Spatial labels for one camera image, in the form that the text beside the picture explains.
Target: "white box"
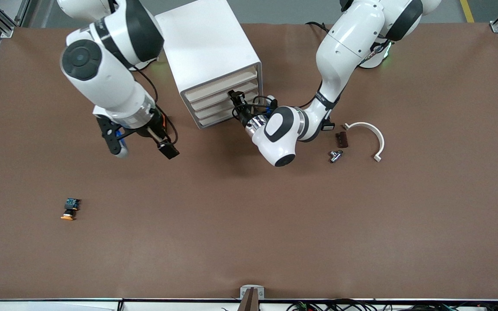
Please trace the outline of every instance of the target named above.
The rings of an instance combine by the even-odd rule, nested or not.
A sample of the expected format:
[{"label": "white box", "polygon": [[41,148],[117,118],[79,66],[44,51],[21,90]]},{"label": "white box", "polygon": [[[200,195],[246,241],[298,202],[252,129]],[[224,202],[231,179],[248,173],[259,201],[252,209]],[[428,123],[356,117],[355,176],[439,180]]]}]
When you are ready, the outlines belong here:
[{"label": "white box", "polygon": [[155,18],[178,92],[199,128],[232,117],[228,91],[245,92],[247,101],[262,95],[261,61],[226,0],[197,0]]}]

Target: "circular black cap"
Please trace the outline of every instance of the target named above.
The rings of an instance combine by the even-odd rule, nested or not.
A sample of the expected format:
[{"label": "circular black cap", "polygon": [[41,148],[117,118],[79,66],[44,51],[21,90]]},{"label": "circular black cap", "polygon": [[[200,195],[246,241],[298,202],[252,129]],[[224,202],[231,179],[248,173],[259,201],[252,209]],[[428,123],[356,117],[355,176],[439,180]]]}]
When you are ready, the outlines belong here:
[{"label": "circular black cap", "polygon": [[276,164],[274,165],[275,167],[283,167],[284,165],[288,165],[295,159],[295,154],[288,154],[279,159]]},{"label": "circular black cap", "polygon": [[61,63],[69,76],[87,81],[97,75],[101,64],[101,48],[93,41],[75,41],[65,49]]}]

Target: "metal fitting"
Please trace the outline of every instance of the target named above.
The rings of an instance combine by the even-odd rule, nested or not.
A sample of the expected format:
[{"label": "metal fitting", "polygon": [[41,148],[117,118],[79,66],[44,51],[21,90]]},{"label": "metal fitting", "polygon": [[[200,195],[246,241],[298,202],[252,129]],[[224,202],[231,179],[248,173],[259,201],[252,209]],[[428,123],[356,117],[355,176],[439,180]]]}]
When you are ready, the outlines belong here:
[{"label": "metal fitting", "polygon": [[342,157],[343,151],[342,150],[337,150],[337,151],[330,151],[328,155],[330,155],[330,163],[335,163],[339,160],[339,158]]}]

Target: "yellow line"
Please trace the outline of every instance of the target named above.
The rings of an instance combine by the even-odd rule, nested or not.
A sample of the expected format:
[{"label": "yellow line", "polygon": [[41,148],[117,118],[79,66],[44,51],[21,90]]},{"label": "yellow line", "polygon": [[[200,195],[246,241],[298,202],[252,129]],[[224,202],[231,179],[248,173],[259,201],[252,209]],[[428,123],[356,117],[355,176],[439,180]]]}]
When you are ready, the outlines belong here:
[{"label": "yellow line", "polygon": [[474,17],[472,16],[472,11],[470,11],[470,6],[468,5],[468,0],[460,0],[460,5],[464,11],[464,16],[466,16],[466,21],[468,23],[474,23]]}]

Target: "brown tabletop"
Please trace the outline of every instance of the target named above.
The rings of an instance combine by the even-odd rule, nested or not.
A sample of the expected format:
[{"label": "brown tabletop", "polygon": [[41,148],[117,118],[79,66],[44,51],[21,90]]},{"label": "brown tabletop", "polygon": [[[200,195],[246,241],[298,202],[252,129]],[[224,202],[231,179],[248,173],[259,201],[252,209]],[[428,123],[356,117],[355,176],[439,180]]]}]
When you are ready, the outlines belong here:
[{"label": "brown tabletop", "polygon": [[[314,95],[322,36],[244,25],[281,105]],[[270,166],[234,120],[198,130],[165,61],[146,69],[180,156],[127,139],[113,157],[93,105],[59,69],[69,29],[16,29],[0,46],[0,298],[498,298],[498,34],[423,24],[357,69],[334,132]],[[77,220],[59,219],[67,197]]]}]

